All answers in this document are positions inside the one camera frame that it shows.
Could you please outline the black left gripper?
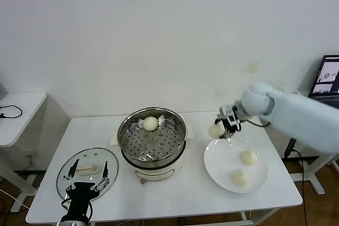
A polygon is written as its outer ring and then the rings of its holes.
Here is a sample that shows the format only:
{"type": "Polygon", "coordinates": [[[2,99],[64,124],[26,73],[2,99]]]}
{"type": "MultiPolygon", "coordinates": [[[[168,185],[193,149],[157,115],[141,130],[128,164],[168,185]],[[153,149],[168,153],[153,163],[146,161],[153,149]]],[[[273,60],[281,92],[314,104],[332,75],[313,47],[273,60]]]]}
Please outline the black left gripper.
{"type": "Polygon", "coordinates": [[[96,192],[101,192],[110,183],[108,178],[108,162],[105,162],[102,178],[97,183],[77,182],[76,169],[79,159],[68,160],[63,166],[64,190],[70,198],[67,215],[71,217],[86,216],[90,200],[96,198],[96,192]]]}

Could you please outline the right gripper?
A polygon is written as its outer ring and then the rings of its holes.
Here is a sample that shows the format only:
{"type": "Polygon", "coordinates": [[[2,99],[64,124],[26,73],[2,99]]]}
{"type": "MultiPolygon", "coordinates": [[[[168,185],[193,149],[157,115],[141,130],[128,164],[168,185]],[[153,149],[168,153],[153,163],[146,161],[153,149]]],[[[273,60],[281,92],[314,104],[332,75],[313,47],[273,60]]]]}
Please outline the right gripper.
{"type": "MultiPolygon", "coordinates": [[[[224,117],[227,117],[229,115],[234,115],[238,117],[238,108],[236,105],[223,105],[219,108],[220,114],[217,115],[217,118],[215,119],[215,124],[224,124],[224,117]]],[[[221,135],[222,139],[229,139],[234,134],[234,128],[232,126],[226,126],[224,125],[224,132],[221,135]]]]}

